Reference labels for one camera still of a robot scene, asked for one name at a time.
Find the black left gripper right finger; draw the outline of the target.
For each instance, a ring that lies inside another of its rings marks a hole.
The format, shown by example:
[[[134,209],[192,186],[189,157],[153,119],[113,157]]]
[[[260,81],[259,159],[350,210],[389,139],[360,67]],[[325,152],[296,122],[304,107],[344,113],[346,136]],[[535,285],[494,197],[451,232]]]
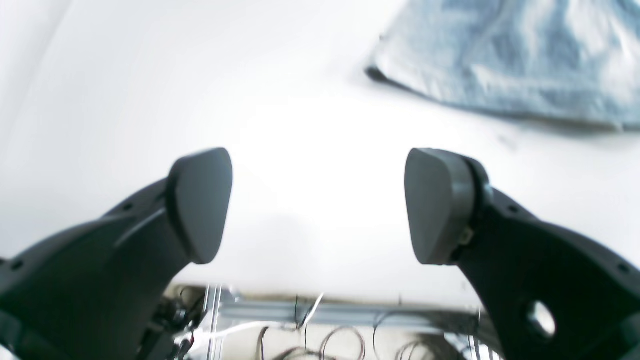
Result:
[[[404,193],[423,265],[454,265],[508,360],[637,360],[639,270],[585,235],[538,219],[473,158],[409,151]]]

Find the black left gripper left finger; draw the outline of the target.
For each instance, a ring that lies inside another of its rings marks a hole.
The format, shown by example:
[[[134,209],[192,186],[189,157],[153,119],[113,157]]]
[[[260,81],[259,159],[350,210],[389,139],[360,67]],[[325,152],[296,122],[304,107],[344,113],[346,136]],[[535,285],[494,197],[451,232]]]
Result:
[[[100,218],[3,260],[1,346],[20,360],[167,360],[185,323],[161,310],[163,294],[217,256],[232,189],[225,148],[194,153]]]

